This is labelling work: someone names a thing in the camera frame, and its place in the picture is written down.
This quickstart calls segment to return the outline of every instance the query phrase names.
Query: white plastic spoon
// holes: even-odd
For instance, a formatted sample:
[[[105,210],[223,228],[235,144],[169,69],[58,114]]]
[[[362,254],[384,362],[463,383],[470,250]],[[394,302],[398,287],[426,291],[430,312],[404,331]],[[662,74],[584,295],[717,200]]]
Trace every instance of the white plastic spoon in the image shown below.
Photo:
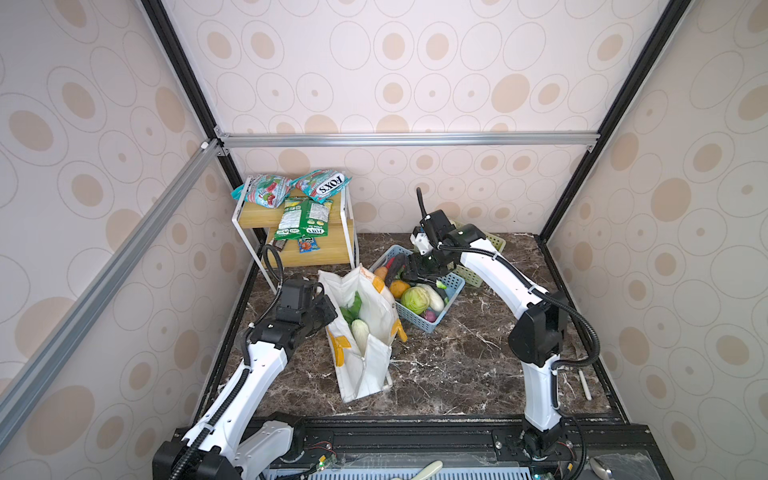
[[[439,472],[442,469],[442,462],[439,460],[437,462],[432,462],[424,469],[422,469],[419,473],[416,474],[415,477],[411,478],[411,480],[427,480],[427,478],[435,475],[437,472]],[[402,480],[402,478],[393,478],[392,480]]]

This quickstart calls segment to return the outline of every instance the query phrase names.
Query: green candy bag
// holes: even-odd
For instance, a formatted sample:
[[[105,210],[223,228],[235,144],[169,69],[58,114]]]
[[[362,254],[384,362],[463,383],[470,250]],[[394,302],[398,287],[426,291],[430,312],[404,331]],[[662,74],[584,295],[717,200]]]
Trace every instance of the green candy bag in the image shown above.
[[[275,240],[326,237],[331,203],[318,204],[308,197],[288,197]]]

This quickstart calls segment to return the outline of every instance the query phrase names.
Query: basket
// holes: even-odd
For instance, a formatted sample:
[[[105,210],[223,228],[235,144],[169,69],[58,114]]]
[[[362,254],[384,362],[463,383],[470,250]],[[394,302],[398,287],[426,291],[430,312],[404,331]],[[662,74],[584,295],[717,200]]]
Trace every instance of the basket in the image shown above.
[[[389,250],[387,250],[381,257],[379,257],[379,259],[371,266],[370,270],[376,270],[376,268],[389,262],[389,259],[400,253],[410,255],[413,252],[401,247],[400,245],[392,245]],[[442,309],[442,312],[440,312],[440,314],[437,316],[437,320],[434,323],[427,322],[425,319],[416,315],[411,310],[408,310],[403,305],[400,305],[400,302],[396,300],[395,305],[397,307],[398,316],[401,319],[408,320],[410,323],[413,323],[418,328],[424,330],[427,333],[434,332],[435,327],[440,324],[442,317],[444,317],[448,312],[448,309],[451,308],[453,301],[456,300],[458,293],[462,291],[462,288],[464,288],[464,284],[466,283],[463,278],[456,275],[455,273],[449,273],[446,276],[441,276],[440,281],[442,281],[448,287],[445,289],[445,293],[448,295],[449,301],[445,308]]]
[[[457,220],[451,220],[451,222],[453,222],[456,228],[461,228],[464,226],[463,223]],[[498,251],[499,253],[501,253],[502,250],[504,250],[504,247],[507,245],[507,240],[504,240],[501,237],[497,237],[496,235],[485,233],[485,237],[488,238],[488,241],[491,242],[491,244],[495,247],[496,251]],[[482,278],[477,276],[477,273],[471,271],[466,266],[458,265],[455,269],[453,269],[453,273],[455,273],[456,275],[466,280],[467,283],[472,286],[482,286],[483,284]]]

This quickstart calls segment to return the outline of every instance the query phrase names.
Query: white stick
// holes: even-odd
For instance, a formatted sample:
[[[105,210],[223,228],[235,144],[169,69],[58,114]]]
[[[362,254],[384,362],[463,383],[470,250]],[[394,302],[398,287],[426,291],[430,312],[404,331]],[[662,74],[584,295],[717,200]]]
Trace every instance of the white stick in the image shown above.
[[[578,378],[581,380],[581,386],[584,388],[584,395],[587,400],[592,400],[592,394],[589,392],[589,385],[587,385],[587,379],[584,378],[584,372],[581,369],[578,370]]]

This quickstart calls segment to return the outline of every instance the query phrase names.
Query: green plastic basket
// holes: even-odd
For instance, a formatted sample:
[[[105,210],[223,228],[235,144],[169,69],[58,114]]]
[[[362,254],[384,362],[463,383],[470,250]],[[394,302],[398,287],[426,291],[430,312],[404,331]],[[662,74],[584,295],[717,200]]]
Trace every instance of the green plastic basket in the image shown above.
[[[463,223],[457,220],[451,219],[451,222],[454,225],[456,225],[456,228],[461,228],[464,226]],[[507,240],[504,240],[503,238],[497,237],[496,235],[492,235],[490,233],[486,233],[486,232],[483,232],[483,233],[485,233],[485,237],[488,238],[488,241],[490,241],[493,244],[493,246],[496,248],[496,250],[499,253],[501,253],[504,250],[504,247],[506,247],[507,245]],[[477,276],[477,273],[471,271],[469,268],[465,266],[461,266],[461,265],[457,266],[455,269],[453,269],[453,273],[463,278],[467,282],[467,285],[482,286],[483,284],[482,279],[479,276]]]

